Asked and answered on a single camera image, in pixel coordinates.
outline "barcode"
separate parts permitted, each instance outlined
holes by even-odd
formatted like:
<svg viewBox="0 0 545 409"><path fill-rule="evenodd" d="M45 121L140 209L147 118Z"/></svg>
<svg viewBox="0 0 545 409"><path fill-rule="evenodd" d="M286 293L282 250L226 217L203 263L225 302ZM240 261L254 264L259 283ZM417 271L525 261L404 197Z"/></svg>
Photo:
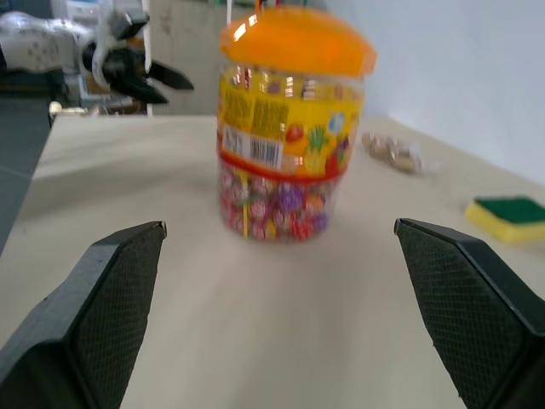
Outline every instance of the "barcode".
<svg viewBox="0 0 545 409"><path fill-rule="evenodd" d="M277 142L260 141L259 139L250 141L250 159L268 166L276 166L279 150Z"/></svg>
<svg viewBox="0 0 545 409"><path fill-rule="evenodd" d="M281 141L270 141L241 132L225 125L223 129L223 149L256 164L279 169L282 165Z"/></svg>

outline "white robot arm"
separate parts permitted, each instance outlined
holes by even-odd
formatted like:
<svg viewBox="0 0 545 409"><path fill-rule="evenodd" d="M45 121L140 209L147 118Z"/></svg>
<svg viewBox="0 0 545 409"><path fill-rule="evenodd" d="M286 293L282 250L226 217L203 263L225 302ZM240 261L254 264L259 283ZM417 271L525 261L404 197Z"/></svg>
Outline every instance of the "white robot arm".
<svg viewBox="0 0 545 409"><path fill-rule="evenodd" d="M174 89L193 89L183 74L157 62L151 64L149 72L140 69L145 57L128 47L127 40L140 32L149 17L134 1L124 0L123 5L105 2L96 29L69 20L40 20L19 12L0 16L0 76L58 69L81 72L92 75L104 89L147 103L167 100L146 78L155 78Z"/></svg>

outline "yellow sponge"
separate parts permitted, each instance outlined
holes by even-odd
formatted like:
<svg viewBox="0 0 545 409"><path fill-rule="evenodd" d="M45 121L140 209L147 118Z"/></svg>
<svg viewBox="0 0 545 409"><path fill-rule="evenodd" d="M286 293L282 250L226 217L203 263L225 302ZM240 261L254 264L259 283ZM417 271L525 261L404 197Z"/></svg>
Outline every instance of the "yellow sponge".
<svg viewBox="0 0 545 409"><path fill-rule="evenodd" d="M464 215L505 243L545 239L545 208L530 198L477 198Z"/></svg>

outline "yellow label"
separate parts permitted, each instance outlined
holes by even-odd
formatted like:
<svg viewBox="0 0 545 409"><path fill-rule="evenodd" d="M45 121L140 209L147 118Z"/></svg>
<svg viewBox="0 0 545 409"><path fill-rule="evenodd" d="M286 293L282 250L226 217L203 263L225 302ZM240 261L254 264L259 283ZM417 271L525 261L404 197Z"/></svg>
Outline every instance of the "yellow label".
<svg viewBox="0 0 545 409"><path fill-rule="evenodd" d="M347 166L363 96L339 84L254 73L220 78L218 147L257 168L290 176L337 176Z"/></svg>

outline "table surface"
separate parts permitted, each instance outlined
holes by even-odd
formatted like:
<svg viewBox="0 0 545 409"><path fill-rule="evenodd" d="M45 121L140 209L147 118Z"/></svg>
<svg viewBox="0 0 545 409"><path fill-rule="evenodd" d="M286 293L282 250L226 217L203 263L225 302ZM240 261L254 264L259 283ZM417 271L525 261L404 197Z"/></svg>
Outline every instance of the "table surface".
<svg viewBox="0 0 545 409"><path fill-rule="evenodd" d="M480 194L545 189L387 119L443 169L408 176L359 142L329 231L247 242L216 204L215 120L60 118L0 259L0 345L113 231L165 220L149 325L123 408L463 408L420 316L393 224L488 241L545 297L543 243L507 247L468 224Z"/></svg>

